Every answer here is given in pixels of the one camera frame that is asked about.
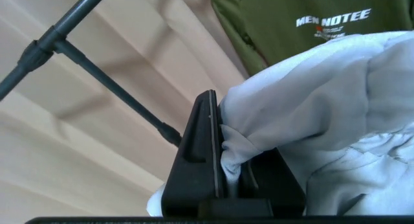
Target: curtain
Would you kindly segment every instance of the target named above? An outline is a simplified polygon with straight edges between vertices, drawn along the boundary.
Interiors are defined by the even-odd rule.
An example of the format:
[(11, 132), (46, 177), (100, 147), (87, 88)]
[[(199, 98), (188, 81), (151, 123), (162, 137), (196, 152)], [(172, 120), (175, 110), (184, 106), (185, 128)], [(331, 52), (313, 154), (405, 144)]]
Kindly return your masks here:
[[(76, 1), (0, 0), (0, 79)], [(68, 40), (181, 134), (198, 94), (220, 100), (246, 77), (210, 0), (103, 0)], [(176, 152), (56, 54), (0, 103), (0, 223), (146, 216)]]

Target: white cloth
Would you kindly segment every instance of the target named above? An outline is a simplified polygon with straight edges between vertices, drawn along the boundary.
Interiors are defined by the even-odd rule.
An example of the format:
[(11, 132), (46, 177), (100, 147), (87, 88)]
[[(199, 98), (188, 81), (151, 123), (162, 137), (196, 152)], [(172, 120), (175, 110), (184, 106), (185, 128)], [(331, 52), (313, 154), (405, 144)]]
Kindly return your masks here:
[(278, 147), (305, 215), (414, 214), (413, 32), (328, 41), (231, 88), (220, 107), (232, 188), (241, 163)]

